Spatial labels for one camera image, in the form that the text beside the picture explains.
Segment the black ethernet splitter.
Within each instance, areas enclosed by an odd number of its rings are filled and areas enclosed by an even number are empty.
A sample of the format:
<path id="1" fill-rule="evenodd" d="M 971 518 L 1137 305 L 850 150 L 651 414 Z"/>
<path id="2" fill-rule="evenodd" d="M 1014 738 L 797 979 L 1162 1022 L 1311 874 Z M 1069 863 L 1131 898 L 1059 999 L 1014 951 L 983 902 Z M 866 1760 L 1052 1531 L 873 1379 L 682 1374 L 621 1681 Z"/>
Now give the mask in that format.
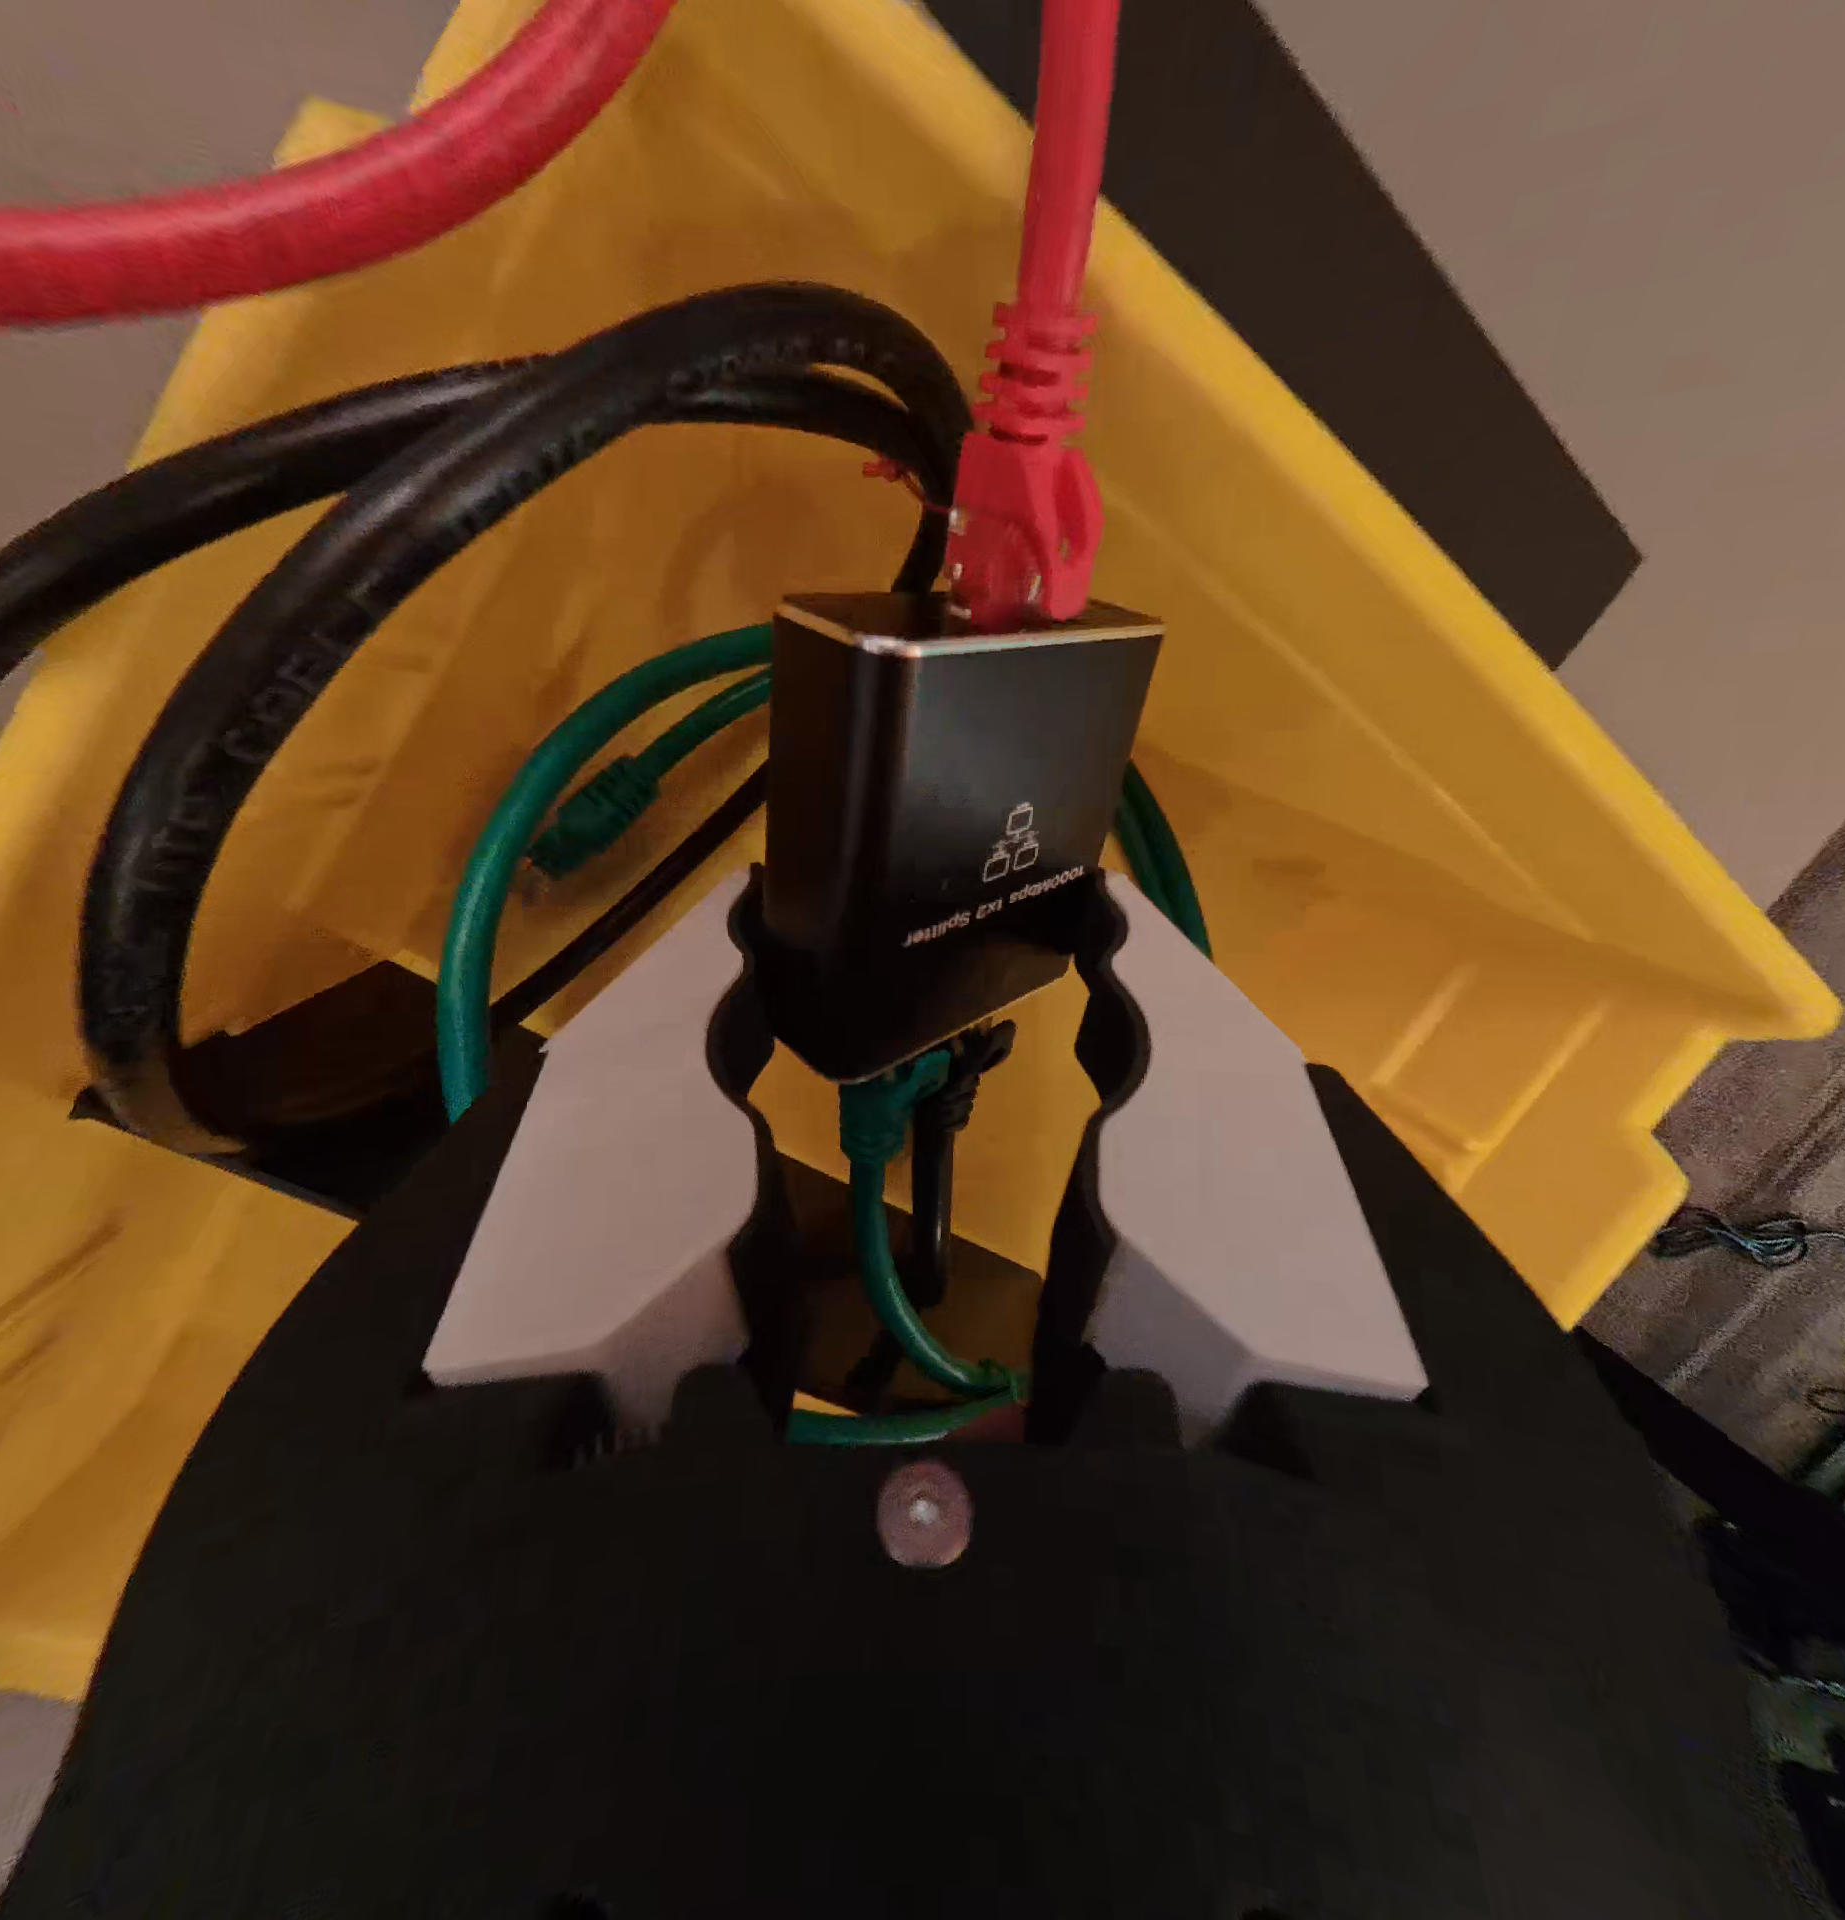
<path id="1" fill-rule="evenodd" d="M 778 603 L 751 954 L 792 1056 L 870 1080 L 1062 979 L 1162 644 L 1102 601 L 996 632 L 940 591 Z"/>

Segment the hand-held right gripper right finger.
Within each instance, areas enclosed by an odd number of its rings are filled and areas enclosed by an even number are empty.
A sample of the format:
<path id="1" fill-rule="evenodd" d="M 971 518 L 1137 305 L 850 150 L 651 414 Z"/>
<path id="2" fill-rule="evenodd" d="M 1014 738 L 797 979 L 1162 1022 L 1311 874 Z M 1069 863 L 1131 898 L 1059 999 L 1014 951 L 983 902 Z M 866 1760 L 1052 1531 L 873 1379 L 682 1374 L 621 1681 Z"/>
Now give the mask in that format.
<path id="1" fill-rule="evenodd" d="M 1087 1117 L 1030 1346 L 1030 1441 L 1105 1374 L 1186 1442 L 1261 1385 L 1414 1401 L 1428 1376 L 1300 1049 L 1137 888 L 1092 881 L 1075 971 Z"/>

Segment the yellow plastic bin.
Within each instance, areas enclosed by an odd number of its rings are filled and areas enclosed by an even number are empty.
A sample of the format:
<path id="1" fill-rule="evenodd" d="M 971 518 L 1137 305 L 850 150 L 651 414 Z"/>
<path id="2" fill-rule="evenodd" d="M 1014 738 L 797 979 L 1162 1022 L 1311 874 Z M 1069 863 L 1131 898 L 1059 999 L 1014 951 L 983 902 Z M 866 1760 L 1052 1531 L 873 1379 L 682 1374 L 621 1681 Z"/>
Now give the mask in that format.
<path id="1" fill-rule="evenodd" d="M 968 375 L 1030 134 L 913 5 L 682 5 L 517 199 L 398 263 L 217 306 L 154 458 L 288 406 L 552 349 L 759 279 L 850 285 Z M 1732 1041 L 1839 1003 L 1379 481 L 1102 210 L 1087 442 L 1109 601 L 1156 615 L 1142 719 L 1221 971 L 1399 1132 L 1573 1324 L 1675 1205 L 1653 1126 Z M 433 977 L 498 788 L 656 650 L 887 579 L 893 484 L 786 435 L 639 435 L 420 590 L 229 836 L 193 1031 L 370 962 Z M 179 671 L 293 512 L 76 619 L 0 734 L 0 1692 L 79 1700 L 186 1453 L 345 1228 L 71 1117 L 79 898 Z"/>

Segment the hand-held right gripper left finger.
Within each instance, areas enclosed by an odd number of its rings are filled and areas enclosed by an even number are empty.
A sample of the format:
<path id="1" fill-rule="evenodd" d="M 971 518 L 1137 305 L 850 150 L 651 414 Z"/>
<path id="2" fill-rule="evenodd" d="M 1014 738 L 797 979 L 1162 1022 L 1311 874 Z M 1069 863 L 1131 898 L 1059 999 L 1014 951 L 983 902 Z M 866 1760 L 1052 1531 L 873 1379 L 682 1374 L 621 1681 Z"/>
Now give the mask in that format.
<path id="1" fill-rule="evenodd" d="M 696 1367 L 745 1361 L 786 1413 L 803 1287 L 750 1098 L 776 1052 L 759 879 L 720 883 L 546 1044 L 430 1335 L 433 1385 L 584 1376 L 615 1416 L 667 1418 Z"/>

